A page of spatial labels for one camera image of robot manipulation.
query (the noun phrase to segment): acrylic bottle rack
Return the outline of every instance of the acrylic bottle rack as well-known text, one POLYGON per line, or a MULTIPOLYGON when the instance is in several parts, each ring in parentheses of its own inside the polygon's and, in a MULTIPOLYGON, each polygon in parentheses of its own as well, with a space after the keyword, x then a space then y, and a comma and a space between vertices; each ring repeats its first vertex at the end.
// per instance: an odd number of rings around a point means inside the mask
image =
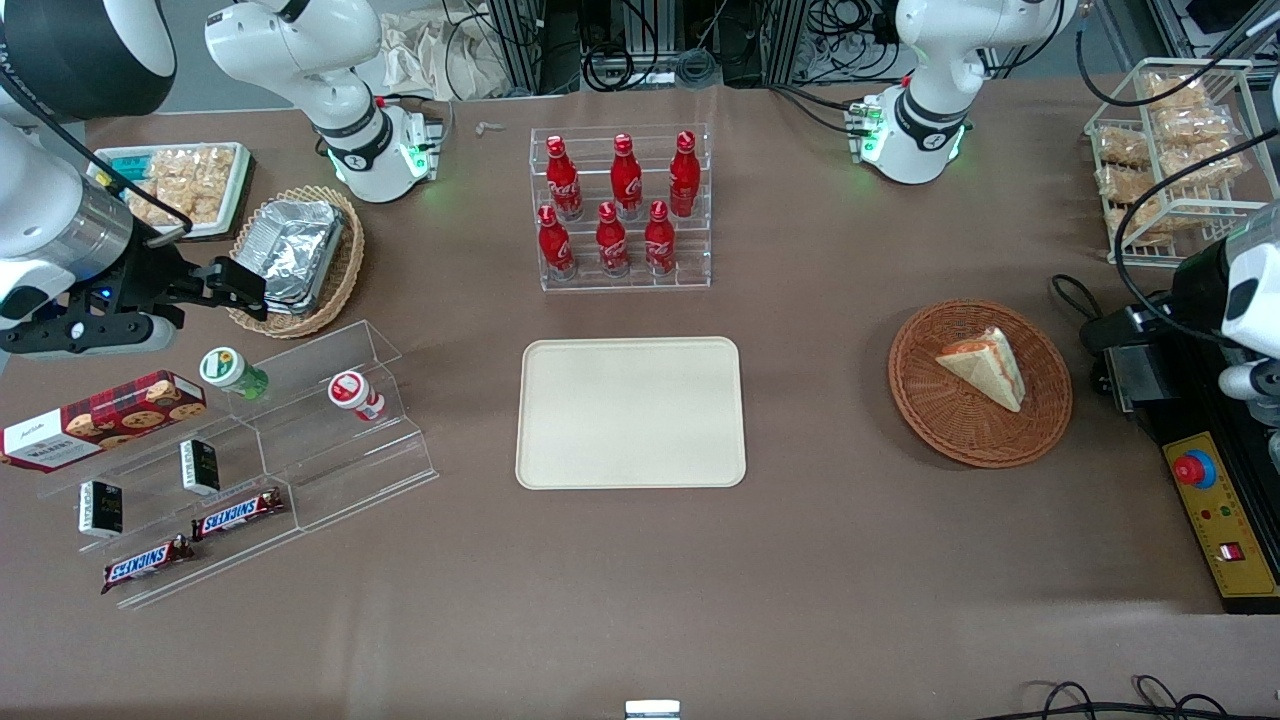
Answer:
MULTIPOLYGON (((230 569, 273 547, 319 530, 436 477, 422 430, 404 415, 388 364, 399 352, 367 322, 348 325, 264 361, 270 384, 255 401, 206 388, 210 409, 137 441, 128 452, 105 452, 45 477, 42 498, 78 502, 79 483, 100 479, 123 489, 124 533, 110 539, 78 536, 92 557, 84 592, 96 593, 102 568, 191 536, 191 521, 280 488, 284 510, 200 543, 196 556, 113 588, 119 607, 141 607, 230 569), (358 370, 387 398, 383 415, 364 421, 335 407, 328 380, 358 370), (218 455, 218 495, 182 488, 178 443, 196 438, 218 455)), ((74 533, 68 515, 68 532, 74 533)))
POLYGON ((529 146, 529 176, 534 197, 531 243, 538 259, 538 273, 547 292, 599 292, 609 290, 690 290, 712 284, 712 135, 704 123, 682 126, 632 126, 535 129, 529 146), (701 165, 701 182, 694 214, 689 218, 671 217, 676 228, 676 269, 655 277, 645 264, 644 228, 649 222, 649 204, 667 200, 671 187, 671 160, 676 154, 676 136, 691 131, 698 138, 696 155, 701 165), (640 163, 644 186, 644 215, 639 220, 623 222, 627 229, 627 252, 631 273, 611 278, 600 264, 595 242, 596 209, 600 202, 613 200, 609 168, 613 165, 613 137, 631 135, 634 155, 640 163), (564 138, 570 159, 577 167, 577 179, 582 188, 582 218, 564 222, 570 246, 577 259, 577 273, 568 281, 550 277, 547 260, 538 250, 538 208, 552 202, 547 184, 547 138, 558 135, 564 138))

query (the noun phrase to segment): brown tablecloth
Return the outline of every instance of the brown tablecloth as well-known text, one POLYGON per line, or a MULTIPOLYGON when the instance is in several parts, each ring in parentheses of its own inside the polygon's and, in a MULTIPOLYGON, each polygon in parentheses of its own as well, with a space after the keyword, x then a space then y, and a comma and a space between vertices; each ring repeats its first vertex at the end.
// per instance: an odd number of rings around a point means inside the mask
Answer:
MULTIPOLYGON (((1133 673, 1280 711, 1280 619, 1217 614, 1156 447, 1089 392, 1080 319, 1047 287, 1068 272, 1107 307, 1124 299, 1079 142, 1093 108, 1074 81, 991 83, 961 156, 902 187, 763 91, 460 105, 439 182, 360 206, 369 254, 334 325, 367 318, 404 352, 440 477, 129 612, 97 596, 72 507, 5 475, 0 715, 618 717, 625 700, 673 697, 691 719, 954 719, 1034 707, 1034 680, 1135 700, 1133 673), (480 120, 507 129, 476 137, 480 120), (544 296, 529 129, 684 120, 713 123, 714 284, 544 296), (893 407, 895 331, 957 296, 1024 313, 1073 370, 1070 429, 1034 465, 952 464, 893 407), (526 345, 699 334, 741 350, 739 487, 516 483, 526 345)), ((241 141, 259 161, 251 208, 335 182, 294 111, 120 119, 91 137, 241 141)), ((288 346, 191 309, 161 354, 13 360, 0 421, 137 370, 192 372, 215 343, 250 359, 288 346)))

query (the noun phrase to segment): small black box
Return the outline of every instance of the small black box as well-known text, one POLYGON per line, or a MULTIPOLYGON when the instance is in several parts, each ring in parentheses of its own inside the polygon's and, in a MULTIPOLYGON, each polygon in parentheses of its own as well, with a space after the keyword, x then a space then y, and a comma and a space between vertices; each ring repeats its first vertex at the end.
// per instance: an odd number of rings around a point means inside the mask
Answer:
POLYGON ((182 443, 182 487, 196 495, 214 495, 218 483, 218 454, 198 439, 182 443))
POLYGON ((96 538, 114 538, 124 530, 124 493, 101 480, 81 483, 79 530, 96 538))

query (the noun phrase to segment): round wicker basket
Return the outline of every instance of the round wicker basket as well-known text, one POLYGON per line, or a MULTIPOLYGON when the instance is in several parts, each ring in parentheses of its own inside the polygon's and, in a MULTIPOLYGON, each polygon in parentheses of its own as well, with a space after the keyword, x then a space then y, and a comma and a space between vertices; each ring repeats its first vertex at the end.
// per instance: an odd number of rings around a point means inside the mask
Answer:
MULTIPOLYGON (((351 201, 328 187, 307 186, 287 190, 271 200, 300 200, 303 202, 319 200, 330 202, 342 209, 347 220, 342 231, 340 245, 334 251, 333 261, 329 265, 329 274, 325 275, 324 286, 320 288, 320 301, 315 310, 306 315, 268 313, 266 322, 261 323, 239 310, 230 310, 232 319, 244 329, 279 340, 292 340, 315 333, 332 323, 338 316, 338 313, 342 311, 347 300, 351 299, 351 292, 356 288, 356 275, 360 274, 360 263, 365 259, 365 229, 360 225, 360 218, 356 217, 356 209, 352 208, 351 201)), ((230 252, 232 258, 239 255, 250 228, 253 227, 253 222, 257 220, 264 208, 266 208, 266 202, 253 211, 253 217, 244 223, 239 234, 236 236, 236 245, 230 252)))
POLYGON ((916 313, 893 338, 888 379, 893 401, 924 442, 978 468, 1038 460, 1062 439, 1071 419, 1062 356, 1025 318, 995 302, 952 300, 916 313), (1005 410, 934 360, 943 346, 992 325, 1009 337, 1027 383, 1021 413, 1005 410))

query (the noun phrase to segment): red bottle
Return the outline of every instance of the red bottle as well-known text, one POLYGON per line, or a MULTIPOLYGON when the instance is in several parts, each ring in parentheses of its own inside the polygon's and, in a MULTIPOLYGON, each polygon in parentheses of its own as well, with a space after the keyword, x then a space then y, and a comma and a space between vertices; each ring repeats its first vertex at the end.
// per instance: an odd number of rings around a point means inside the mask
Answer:
POLYGON ((676 136, 676 156, 671 160, 671 213, 677 218, 692 215, 698 201, 703 168, 694 155, 695 142, 694 133, 687 129, 676 136))
POLYGON ((654 277, 676 269, 676 228, 667 219, 667 204, 654 200, 649 206, 649 227, 644 229, 644 259, 654 277))
POLYGON ((564 151, 564 140, 553 135, 547 138, 547 184, 552 190, 552 200, 564 222, 572 223, 582 218, 582 188, 577 184, 577 168, 564 151))
POLYGON ((573 249, 568 245, 568 231, 556 219, 556 209, 543 205, 538 209, 538 246, 547 259, 547 269, 552 279, 564 282, 577 274, 577 261, 573 249))
POLYGON ((609 168, 609 181, 613 183, 613 200, 618 205, 618 217, 623 220, 640 219, 640 214, 644 213, 640 163, 632 154, 631 136, 627 133, 613 138, 613 167, 609 168))
POLYGON ((600 246, 604 274, 611 278, 623 278, 631 272, 627 228, 618 222, 618 210, 613 202, 600 202, 600 224, 595 228, 595 242, 600 246))

